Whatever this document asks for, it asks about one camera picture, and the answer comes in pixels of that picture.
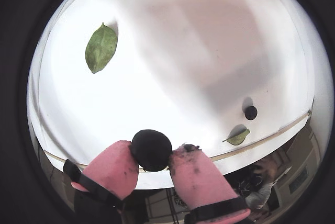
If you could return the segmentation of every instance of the gray shirt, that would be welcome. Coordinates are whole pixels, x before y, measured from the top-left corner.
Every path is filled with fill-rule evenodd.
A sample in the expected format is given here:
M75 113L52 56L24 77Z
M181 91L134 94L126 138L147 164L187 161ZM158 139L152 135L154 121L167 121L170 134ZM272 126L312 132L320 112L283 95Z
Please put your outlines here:
M247 196L245 198L245 202L248 207L252 209L262 208L269 199L272 186L273 183L266 183L258 190L258 192L252 192L249 196Z

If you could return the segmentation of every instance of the green leaf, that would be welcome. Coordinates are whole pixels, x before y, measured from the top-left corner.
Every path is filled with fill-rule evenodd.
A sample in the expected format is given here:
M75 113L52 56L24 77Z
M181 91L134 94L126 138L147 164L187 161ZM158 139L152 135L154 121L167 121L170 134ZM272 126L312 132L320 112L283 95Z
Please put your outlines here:
M91 36L85 51L85 59L92 73L101 71L113 57L117 35L104 23Z
M228 141L229 143L231 143L232 145L240 145L241 143L243 143L243 141L245 140L246 136L250 133L249 129L244 130L243 132L241 132L240 134L231 137L229 139L224 140Z

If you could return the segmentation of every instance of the white backdrop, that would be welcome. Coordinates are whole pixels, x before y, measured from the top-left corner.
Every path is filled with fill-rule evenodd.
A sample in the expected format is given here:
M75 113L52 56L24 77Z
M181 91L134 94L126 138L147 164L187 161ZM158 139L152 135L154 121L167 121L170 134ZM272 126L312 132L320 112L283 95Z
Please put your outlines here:
M312 55L284 3L65 0L41 37L30 71L28 115L42 148L89 164L141 129L161 131L173 149L199 145L208 156L276 133L306 113L314 97ZM85 48L102 22L118 31L119 41L107 66L92 74ZM242 108L251 104L258 116L248 121ZM242 168L305 123L216 165L223 174ZM251 131L244 143L222 143L237 125ZM62 170L62 162L48 158ZM141 173L137 189L169 186L162 171Z

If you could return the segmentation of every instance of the small black ball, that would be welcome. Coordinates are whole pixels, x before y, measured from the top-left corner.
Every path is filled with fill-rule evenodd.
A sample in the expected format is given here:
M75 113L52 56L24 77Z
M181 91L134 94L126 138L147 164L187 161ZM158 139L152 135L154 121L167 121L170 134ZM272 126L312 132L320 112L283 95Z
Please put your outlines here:
M254 120L257 116L257 109L254 106L249 106L245 109L244 115L247 118L247 120Z
M161 132L141 130L132 139L130 151L145 171L157 172L168 166L172 145Z

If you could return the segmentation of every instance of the white table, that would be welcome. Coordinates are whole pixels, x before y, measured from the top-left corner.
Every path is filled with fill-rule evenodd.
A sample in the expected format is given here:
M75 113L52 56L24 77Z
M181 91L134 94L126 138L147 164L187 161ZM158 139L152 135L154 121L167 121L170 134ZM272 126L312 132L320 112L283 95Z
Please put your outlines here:
M192 143L215 156L278 132L308 112L314 97L312 58L284 4L65 0L37 46L28 84L28 115L42 148L89 164L112 143L154 129L173 149ZM119 41L107 66L92 74L85 48L102 22ZM258 116L248 121L242 108L252 104ZM215 164L227 174L253 163L306 120ZM243 144L222 143L237 125L251 131ZM62 162L48 158L62 170ZM161 171L140 173L137 189L171 186Z

